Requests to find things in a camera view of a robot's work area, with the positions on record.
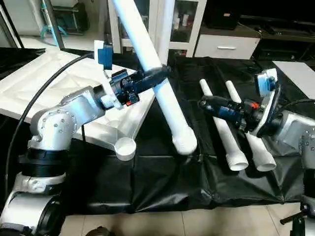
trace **black tablecloth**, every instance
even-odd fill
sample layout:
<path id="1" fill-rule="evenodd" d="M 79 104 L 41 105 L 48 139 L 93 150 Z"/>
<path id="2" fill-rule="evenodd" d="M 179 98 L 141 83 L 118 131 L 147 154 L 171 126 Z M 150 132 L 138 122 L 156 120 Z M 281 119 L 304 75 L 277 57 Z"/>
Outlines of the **black tablecloth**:
<path id="1" fill-rule="evenodd" d="M 0 78 L 41 54 L 42 50 L 1 49 Z M 83 51 L 68 50 L 83 54 Z M 139 68 L 135 56 L 114 55 L 114 63 Z M 244 136 L 233 132 L 250 166 L 240 172 L 229 170 L 225 151 L 213 119 L 197 107 L 202 96 L 198 81 L 206 79 L 213 94 L 228 97 L 224 81 L 231 80 L 241 98 L 260 101 L 254 89 L 254 74 L 262 68 L 276 67 L 270 61 L 171 58 L 170 82 L 183 113 L 194 129 L 198 147 L 190 156 L 176 153 L 171 133 L 163 114 L 154 101 L 137 135 L 135 158 L 119 161 L 115 154 L 94 145 L 83 146 L 72 140 L 69 151 L 67 180 L 63 198 L 69 213 L 105 214 L 139 211 L 188 210 L 216 206 L 245 206 L 299 201 L 303 191 L 300 154 L 280 149 L 270 139 L 264 140 L 272 152 L 277 168 L 262 173 L 252 163 L 252 153 Z M 278 68 L 283 86 L 281 104 L 306 96 Z M 301 104 L 296 112 L 315 118 L 313 105 Z M 17 121 L 0 117 L 1 166 L 3 176 L 5 154 Z M 25 124 L 15 145 L 15 154 L 23 154 L 30 138 Z M 19 171 L 16 163 L 13 173 Z"/>

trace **drawer handle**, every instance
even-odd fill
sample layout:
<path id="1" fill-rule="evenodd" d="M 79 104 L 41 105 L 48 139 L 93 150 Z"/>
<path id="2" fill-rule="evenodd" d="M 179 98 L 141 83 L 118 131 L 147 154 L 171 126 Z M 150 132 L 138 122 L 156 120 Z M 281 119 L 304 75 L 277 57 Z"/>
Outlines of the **drawer handle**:
<path id="1" fill-rule="evenodd" d="M 220 50 L 236 50 L 236 47 L 225 47 L 225 46 L 218 46 Z"/>

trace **red button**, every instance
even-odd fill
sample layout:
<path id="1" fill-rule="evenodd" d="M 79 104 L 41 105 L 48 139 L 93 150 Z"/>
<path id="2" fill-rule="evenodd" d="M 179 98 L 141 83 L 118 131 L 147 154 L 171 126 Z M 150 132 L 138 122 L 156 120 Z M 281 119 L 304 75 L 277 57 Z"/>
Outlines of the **red button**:
<path id="1" fill-rule="evenodd" d="M 253 102 L 252 103 L 252 108 L 254 109 L 254 110 L 257 110 L 258 108 L 259 108 L 259 103 L 256 103 L 256 102 Z"/>

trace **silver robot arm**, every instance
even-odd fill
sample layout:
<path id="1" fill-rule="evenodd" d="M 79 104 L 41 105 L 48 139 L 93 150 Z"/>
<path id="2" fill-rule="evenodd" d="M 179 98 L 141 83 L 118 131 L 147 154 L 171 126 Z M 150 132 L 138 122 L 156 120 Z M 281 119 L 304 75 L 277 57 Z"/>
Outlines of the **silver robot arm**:
<path id="1" fill-rule="evenodd" d="M 256 87 L 264 97 L 261 104 L 244 100 L 236 103 L 218 97 L 202 97 L 199 107 L 207 113 L 231 122 L 236 128 L 252 135 L 271 136 L 302 153 L 304 193 L 301 212 L 281 220 L 293 221 L 291 236 L 315 235 L 315 120 L 283 110 L 276 111 L 281 92 L 275 69 L 263 71 L 256 78 Z"/>
<path id="2" fill-rule="evenodd" d="M 64 160 L 75 132 L 114 106 L 138 102 L 139 93 L 161 83 L 169 73 L 166 66 L 132 75 L 122 70 L 112 75 L 111 94 L 102 85 L 85 87 L 35 114 L 30 126 L 33 137 L 20 159 L 22 172 L 1 213 L 0 236 L 58 236 L 64 222 L 60 200 L 66 178 Z"/>
<path id="3" fill-rule="evenodd" d="M 72 136 L 85 123 L 105 115 L 105 107 L 86 87 L 66 96 L 57 106 L 42 110 L 31 119 L 28 147 L 60 151 L 68 150 Z"/>

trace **tiled floor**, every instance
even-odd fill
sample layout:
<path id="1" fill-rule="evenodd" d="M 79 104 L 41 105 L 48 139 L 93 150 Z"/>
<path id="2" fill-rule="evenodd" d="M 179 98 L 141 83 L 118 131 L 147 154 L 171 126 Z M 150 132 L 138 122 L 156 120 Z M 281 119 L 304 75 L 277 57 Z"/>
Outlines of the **tiled floor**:
<path id="1" fill-rule="evenodd" d="M 116 236 L 289 236 L 279 220 L 299 212 L 299 204 L 219 207 L 214 210 L 68 216 L 61 236 L 85 236 L 104 226 Z"/>

